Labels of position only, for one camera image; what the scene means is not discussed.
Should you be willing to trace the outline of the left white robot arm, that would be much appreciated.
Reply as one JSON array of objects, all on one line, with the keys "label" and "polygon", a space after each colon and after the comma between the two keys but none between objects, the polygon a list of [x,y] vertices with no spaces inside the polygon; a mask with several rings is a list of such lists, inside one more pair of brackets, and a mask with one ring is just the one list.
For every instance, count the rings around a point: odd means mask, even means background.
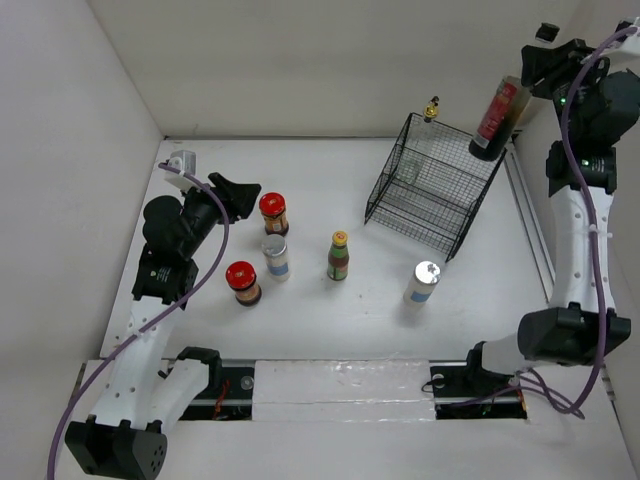
[{"label": "left white robot arm", "polygon": [[166,174],[180,183],[182,196],[159,196],[143,209],[145,243],[125,335],[96,370],[111,370],[96,405],[65,433],[66,447],[87,475],[157,478],[170,430],[197,395],[212,396],[222,387],[214,350],[189,347],[166,376],[158,371],[188,300],[212,275],[199,272],[196,251],[214,226],[228,234],[231,224],[247,219],[261,187],[219,173],[205,183],[174,168]]}]

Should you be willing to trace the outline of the dark soy sauce bottle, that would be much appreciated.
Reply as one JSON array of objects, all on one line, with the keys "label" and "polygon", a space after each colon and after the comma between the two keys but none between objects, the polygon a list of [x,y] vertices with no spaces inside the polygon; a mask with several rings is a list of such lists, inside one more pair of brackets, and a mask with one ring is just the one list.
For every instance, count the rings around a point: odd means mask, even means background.
[{"label": "dark soy sauce bottle", "polygon": [[497,160],[530,99],[520,78],[504,76],[469,143],[470,154],[486,162]]}]

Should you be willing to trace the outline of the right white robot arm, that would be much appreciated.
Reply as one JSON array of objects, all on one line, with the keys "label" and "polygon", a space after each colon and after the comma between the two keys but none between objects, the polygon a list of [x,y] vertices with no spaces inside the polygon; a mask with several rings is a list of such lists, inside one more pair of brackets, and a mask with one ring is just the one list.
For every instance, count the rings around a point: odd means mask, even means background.
[{"label": "right white robot arm", "polygon": [[610,53],[633,51],[636,27],[592,48],[581,39],[522,48],[521,85],[553,103],[561,138],[546,160],[556,223],[555,282],[547,308],[524,315],[516,333],[480,342],[461,383],[476,394],[502,387],[541,363],[589,366],[626,341],[631,321],[616,312],[608,277],[608,217],[617,189],[616,143],[639,120],[639,78],[611,72]]}]

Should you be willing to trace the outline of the silver lid shaker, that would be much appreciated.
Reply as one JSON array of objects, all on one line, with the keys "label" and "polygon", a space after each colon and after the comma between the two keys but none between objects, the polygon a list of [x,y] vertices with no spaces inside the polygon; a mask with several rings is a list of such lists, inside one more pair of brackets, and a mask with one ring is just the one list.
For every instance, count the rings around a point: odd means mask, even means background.
[{"label": "silver lid shaker", "polygon": [[270,276],[279,282],[288,280],[290,268],[285,238],[277,234],[267,235],[261,243],[261,250]]},{"label": "silver lid shaker", "polygon": [[422,261],[413,270],[403,300],[412,306],[423,306],[433,294],[441,279],[441,268],[432,261]]}]

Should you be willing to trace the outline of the clear glass oil bottle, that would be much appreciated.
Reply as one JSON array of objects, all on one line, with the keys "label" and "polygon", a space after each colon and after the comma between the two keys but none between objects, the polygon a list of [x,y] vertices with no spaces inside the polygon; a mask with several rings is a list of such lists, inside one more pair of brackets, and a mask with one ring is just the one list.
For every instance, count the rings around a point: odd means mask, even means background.
[{"label": "clear glass oil bottle", "polygon": [[424,107],[421,120],[410,128],[406,140],[408,155],[404,180],[415,185],[421,173],[423,160],[431,148],[434,121],[439,114],[440,98],[434,95]]}]

